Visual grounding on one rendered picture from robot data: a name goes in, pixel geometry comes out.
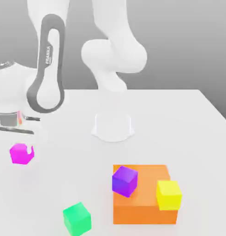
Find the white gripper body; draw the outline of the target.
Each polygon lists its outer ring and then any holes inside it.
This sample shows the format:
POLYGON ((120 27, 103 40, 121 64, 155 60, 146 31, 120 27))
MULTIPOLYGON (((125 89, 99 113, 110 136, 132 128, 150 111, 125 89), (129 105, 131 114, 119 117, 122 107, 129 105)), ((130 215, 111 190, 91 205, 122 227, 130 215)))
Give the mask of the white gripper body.
POLYGON ((39 126, 28 126, 25 128, 8 128, 0 126, 0 144, 25 143, 35 146, 39 137, 42 135, 42 129, 39 126))

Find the small magenta cube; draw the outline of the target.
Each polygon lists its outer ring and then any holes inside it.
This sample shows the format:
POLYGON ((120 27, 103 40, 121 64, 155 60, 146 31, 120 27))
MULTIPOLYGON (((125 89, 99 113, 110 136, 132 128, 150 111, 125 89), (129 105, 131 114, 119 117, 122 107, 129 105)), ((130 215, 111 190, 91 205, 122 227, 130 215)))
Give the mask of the small magenta cube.
POLYGON ((27 145, 23 143, 16 143, 10 149, 10 156, 12 163, 26 165, 34 158, 35 152, 31 146, 31 153, 27 151, 27 145))

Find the small green cube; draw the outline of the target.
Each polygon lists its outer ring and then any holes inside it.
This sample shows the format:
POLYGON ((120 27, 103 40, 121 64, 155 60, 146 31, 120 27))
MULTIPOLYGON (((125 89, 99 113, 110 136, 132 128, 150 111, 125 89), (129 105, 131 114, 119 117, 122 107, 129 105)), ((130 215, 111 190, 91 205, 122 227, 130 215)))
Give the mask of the small green cube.
POLYGON ((81 236, 92 229, 91 214, 82 202, 63 210, 63 217, 71 236, 81 236))

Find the small purple cube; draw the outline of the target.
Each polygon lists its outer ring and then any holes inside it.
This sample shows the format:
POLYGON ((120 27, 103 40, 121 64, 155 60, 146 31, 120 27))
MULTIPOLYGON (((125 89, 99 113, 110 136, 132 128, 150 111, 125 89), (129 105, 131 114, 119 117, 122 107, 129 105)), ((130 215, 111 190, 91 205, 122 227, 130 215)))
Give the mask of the small purple cube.
POLYGON ((138 171, 120 166, 112 175, 112 191, 129 198, 138 184, 138 171))

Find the small yellow cube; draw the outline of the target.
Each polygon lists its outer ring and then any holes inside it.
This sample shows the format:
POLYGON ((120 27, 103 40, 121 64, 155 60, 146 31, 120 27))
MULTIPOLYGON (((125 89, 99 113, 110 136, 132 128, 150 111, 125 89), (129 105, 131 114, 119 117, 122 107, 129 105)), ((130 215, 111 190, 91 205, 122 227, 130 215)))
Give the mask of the small yellow cube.
POLYGON ((177 181, 159 180, 156 186, 156 199, 160 211, 180 209, 182 192, 177 181))

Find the large orange box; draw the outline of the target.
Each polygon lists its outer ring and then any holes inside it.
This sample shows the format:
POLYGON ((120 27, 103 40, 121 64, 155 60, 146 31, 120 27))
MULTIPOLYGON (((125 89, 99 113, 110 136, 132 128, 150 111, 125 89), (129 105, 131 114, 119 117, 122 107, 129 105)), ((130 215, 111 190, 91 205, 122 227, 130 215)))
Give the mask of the large orange box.
POLYGON ((167 166, 124 166, 138 171, 138 184, 129 198, 113 193, 113 223, 175 224, 178 211, 161 211, 156 199, 157 181, 170 180, 167 166))

